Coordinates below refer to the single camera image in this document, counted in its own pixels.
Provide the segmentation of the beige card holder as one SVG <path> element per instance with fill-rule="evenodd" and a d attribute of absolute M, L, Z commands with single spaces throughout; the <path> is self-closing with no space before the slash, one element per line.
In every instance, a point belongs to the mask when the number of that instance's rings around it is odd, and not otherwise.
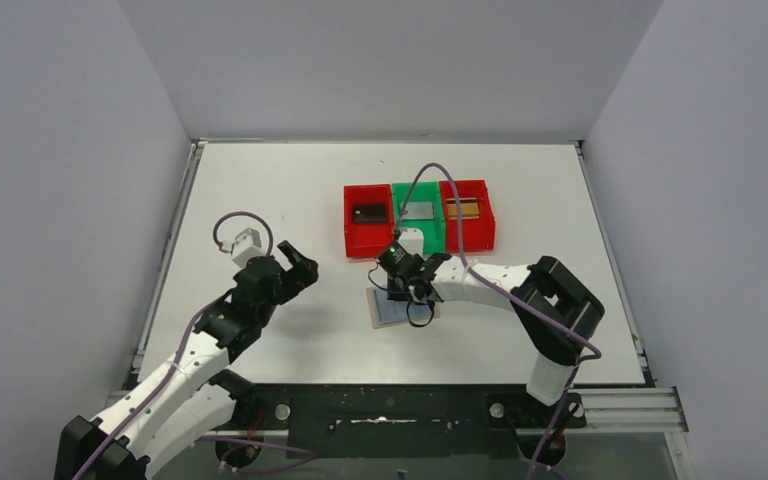
<path fill-rule="evenodd" d="M 434 307 L 411 301 L 390 300 L 387 294 L 377 287 L 369 287 L 366 290 L 366 298 L 373 329 L 400 325 L 421 328 L 437 316 Z"/>

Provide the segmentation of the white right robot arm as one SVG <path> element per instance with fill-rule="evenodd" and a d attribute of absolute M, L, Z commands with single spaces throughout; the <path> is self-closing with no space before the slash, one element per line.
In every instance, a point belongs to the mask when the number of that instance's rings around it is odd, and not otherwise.
<path fill-rule="evenodd" d="M 550 425 L 578 366 L 601 357 L 591 338 L 605 315 L 602 302 L 563 264 L 542 256 L 530 265 L 494 265 L 450 253 L 427 257 L 391 243 L 376 258 L 387 294 L 431 308 L 469 302 L 514 313 L 537 351 L 522 411 L 531 424 Z"/>

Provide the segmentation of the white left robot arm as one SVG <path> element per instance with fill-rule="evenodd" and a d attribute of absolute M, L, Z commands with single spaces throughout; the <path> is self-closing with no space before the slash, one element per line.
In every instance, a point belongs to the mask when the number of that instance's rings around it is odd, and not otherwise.
<path fill-rule="evenodd" d="M 173 353 L 123 398 L 60 434 L 57 479 L 149 479 L 215 427 L 255 416 L 251 384 L 231 371 L 275 310 L 319 279 L 318 263 L 291 243 L 271 254 L 254 248 L 234 285 L 192 317 Z"/>

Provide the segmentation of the silver credit card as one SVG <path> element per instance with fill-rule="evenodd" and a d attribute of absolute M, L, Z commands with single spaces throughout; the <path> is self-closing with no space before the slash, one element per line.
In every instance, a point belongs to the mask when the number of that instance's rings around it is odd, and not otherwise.
<path fill-rule="evenodd" d="M 408 221 L 430 221 L 436 217 L 432 201 L 406 202 L 401 210 L 401 219 Z"/>

